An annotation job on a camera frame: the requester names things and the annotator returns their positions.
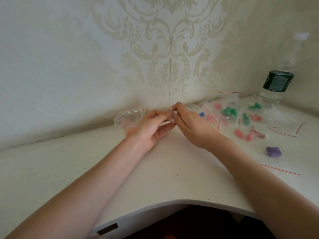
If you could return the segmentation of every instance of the person's right hand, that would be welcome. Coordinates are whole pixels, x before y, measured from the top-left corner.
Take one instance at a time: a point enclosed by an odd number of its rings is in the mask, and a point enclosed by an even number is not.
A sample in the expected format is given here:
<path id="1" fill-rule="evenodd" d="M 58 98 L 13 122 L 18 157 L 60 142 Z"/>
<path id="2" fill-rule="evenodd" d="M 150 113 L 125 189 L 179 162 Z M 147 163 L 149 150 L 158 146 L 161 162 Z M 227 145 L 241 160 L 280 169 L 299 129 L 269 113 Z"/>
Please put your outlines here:
<path id="1" fill-rule="evenodd" d="M 212 143 L 218 140 L 219 136 L 222 136 L 196 112 L 187 110 L 181 102 L 173 105 L 173 109 L 177 111 L 177 114 L 173 113 L 172 115 L 176 125 L 195 146 L 207 150 Z"/>

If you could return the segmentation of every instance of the water bottle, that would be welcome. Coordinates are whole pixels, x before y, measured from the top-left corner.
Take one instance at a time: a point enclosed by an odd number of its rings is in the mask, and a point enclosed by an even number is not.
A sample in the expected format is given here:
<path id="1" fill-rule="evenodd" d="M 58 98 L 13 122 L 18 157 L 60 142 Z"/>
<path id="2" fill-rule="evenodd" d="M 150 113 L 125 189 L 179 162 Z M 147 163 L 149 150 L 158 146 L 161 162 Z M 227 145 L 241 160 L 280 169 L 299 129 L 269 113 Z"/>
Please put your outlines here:
<path id="1" fill-rule="evenodd" d="M 289 52 L 276 70 L 271 70 L 259 93 L 259 99 L 264 107 L 271 108 L 281 101 L 284 92 L 294 77 L 293 69 L 296 64 L 297 53 L 308 38 L 309 33 L 296 33 L 287 44 Z"/>

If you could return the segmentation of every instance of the purple earplug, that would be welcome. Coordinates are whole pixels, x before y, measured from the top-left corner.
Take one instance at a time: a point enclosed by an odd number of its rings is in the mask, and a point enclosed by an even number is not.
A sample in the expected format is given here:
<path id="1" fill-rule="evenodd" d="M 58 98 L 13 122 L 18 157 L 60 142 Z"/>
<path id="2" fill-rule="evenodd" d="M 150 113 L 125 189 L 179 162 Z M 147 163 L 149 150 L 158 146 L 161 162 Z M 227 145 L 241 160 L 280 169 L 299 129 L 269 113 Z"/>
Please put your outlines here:
<path id="1" fill-rule="evenodd" d="M 266 151 L 269 157 L 280 157 L 282 155 L 278 147 L 267 147 Z"/>

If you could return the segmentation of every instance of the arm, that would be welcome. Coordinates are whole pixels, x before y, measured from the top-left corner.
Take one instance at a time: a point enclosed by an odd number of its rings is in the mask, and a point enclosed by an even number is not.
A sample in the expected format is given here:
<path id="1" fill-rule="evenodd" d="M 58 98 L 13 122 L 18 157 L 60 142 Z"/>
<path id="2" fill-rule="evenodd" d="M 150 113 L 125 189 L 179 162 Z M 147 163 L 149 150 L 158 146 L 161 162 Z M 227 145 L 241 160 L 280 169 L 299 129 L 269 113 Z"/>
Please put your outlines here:
<path id="1" fill-rule="evenodd" d="M 262 221 L 278 238 L 317 238 L 319 208 L 258 164 L 195 112 L 177 103 L 173 115 L 185 137 L 216 156 L 234 177 Z"/>
<path id="2" fill-rule="evenodd" d="M 159 125 L 172 115 L 151 111 L 134 132 L 98 164 L 30 215 L 6 239 L 86 238 L 121 183 L 174 124 Z"/>

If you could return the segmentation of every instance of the dark green label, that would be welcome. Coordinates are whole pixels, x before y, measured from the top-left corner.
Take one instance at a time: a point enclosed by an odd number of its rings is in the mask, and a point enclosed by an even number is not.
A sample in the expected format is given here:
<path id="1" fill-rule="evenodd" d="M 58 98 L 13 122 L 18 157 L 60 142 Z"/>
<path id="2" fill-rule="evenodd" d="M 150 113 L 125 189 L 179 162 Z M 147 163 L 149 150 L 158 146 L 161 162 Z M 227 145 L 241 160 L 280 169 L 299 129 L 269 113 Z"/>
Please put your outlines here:
<path id="1" fill-rule="evenodd" d="M 294 73 L 285 72 L 280 70 L 272 70 L 269 72 L 267 80 L 263 88 L 275 92 L 284 92 L 290 81 L 293 79 Z"/>

